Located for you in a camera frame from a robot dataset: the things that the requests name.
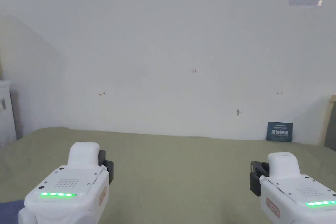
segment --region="white wall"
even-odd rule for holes
[[[336,4],[286,4],[0,0],[4,78],[15,82],[23,134],[264,139],[278,121],[294,123],[295,141],[317,143],[336,92]]]

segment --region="cabinet handle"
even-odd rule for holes
[[[2,108],[5,110],[6,109],[6,102],[5,99],[2,98]]]

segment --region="red marking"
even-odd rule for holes
[[[280,209],[274,205],[274,203],[270,201],[269,198],[266,198],[266,205],[270,210],[272,210],[272,212],[274,212],[276,216],[278,216],[278,218],[280,218]]]

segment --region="white cabinet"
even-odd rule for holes
[[[16,141],[10,81],[0,81],[0,148]]]

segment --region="wooden frame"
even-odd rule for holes
[[[321,136],[320,136],[320,139],[319,139],[319,145],[324,146],[324,144],[325,144],[326,131],[327,131],[328,126],[329,126],[331,111],[334,107],[334,102],[335,101],[336,101],[336,95],[332,95],[331,98],[329,99],[329,102],[328,102],[327,106],[326,106],[326,111],[325,111],[325,115],[324,115]]]

